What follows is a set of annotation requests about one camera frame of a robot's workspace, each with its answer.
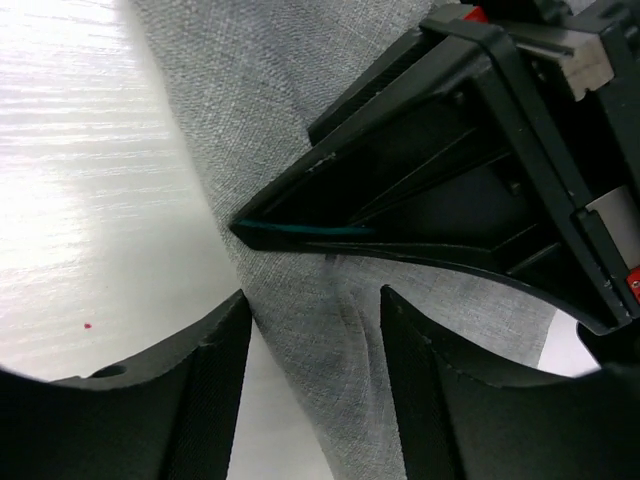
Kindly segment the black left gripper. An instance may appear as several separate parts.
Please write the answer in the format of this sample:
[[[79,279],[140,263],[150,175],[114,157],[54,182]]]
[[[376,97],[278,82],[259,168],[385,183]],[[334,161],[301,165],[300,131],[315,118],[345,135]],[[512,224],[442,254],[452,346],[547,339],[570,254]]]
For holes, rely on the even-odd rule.
[[[484,50],[463,84],[493,180],[457,197],[455,231],[548,300],[639,296],[639,5],[464,1]]]

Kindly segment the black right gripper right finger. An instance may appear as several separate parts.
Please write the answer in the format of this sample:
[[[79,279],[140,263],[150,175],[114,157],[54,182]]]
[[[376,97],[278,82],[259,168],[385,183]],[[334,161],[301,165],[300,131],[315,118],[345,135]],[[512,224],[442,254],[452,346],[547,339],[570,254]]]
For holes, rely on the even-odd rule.
[[[639,371],[569,378],[492,353],[390,287],[381,330],[411,479],[635,479]]]

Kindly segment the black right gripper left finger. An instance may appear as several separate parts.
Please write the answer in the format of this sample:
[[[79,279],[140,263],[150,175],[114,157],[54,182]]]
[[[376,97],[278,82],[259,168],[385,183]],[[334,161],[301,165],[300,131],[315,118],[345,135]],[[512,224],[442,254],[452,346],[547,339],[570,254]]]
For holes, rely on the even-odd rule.
[[[251,337],[236,292],[87,378],[1,372],[4,479],[224,479]]]

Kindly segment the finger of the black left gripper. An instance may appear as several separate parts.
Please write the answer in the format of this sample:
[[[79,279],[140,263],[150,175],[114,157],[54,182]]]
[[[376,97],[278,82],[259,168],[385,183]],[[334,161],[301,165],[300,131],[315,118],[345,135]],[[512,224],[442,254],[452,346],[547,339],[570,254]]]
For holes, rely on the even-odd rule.
[[[639,317],[628,268],[515,42],[424,21],[408,67],[232,218],[258,251],[370,256],[472,273],[591,330]]]

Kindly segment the grey cloth napkin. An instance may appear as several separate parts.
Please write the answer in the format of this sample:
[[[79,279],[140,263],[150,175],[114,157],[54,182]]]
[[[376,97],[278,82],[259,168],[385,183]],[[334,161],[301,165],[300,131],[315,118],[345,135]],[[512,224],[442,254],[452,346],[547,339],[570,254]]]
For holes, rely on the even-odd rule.
[[[233,216],[408,67],[395,52],[464,1],[137,1],[134,11],[257,326],[338,479],[406,474],[381,330],[390,287],[505,359],[577,378],[639,371],[639,317],[591,330],[463,271],[370,256],[258,251]]]

